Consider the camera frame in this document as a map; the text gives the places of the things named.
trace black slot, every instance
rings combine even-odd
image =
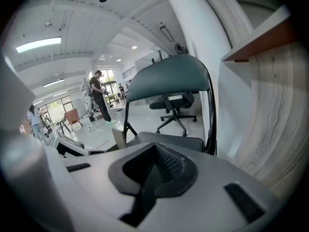
[[[224,186],[228,195],[249,223],[259,219],[265,212],[237,183]]]
[[[84,169],[84,168],[89,168],[89,167],[90,167],[89,163],[81,163],[81,164],[69,166],[69,167],[67,167],[67,170],[69,172],[74,172],[74,171],[81,170],[81,169]]]

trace white ceiling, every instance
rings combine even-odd
[[[175,42],[163,35],[162,25]],[[61,44],[16,51],[22,44],[56,36],[61,36]],[[174,53],[175,43],[185,45],[185,39],[167,0],[28,0],[14,20],[4,52],[37,99],[46,99],[79,87],[93,63],[121,65],[156,46]],[[99,61],[100,56],[109,61]],[[58,78],[65,81],[42,87]]]

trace white floor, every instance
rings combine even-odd
[[[142,131],[155,132],[156,128],[162,124],[160,117],[154,115],[131,115],[128,121],[137,133]],[[192,119],[181,119],[181,121],[187,129],[188,137],[197,137],[205,141],[204,125],[201,116],[197,116],[197,122],[193,122]],[[78,123],[73,125],[73,138],[82,141],[85,150],[107,150],[115,145],[111,126],[105,124],[103,118],[99,118],[95,122],[90,122],[88,118],[83,118],[81,123],[83,124],[82,127]],[[123,129],[123,122],[118,121],[113,126]],[[163,127],[160,132],[167,135],[182,135],[182,129],[175,121]],[[133,137],[134,135],[129,132],[127,140],[130,141]]]

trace white pillar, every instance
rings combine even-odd
[[[189,54],[201,60],[210,72],[217,114],[219,111],[218,77],[220,59],[229,50],[226,34],[215,13],[205,0],[169,0],[183,29]],[[205,136],[208,136],[207,94],[202,92]]]

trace black t-shirt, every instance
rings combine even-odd
[[[95,85],[96,88],[101,89],[100,82],[94,76],[90,79],[91,88],[93,84]],[[97,92],[94,89],[92,90],[92,93],[102,95],[100,92]]]

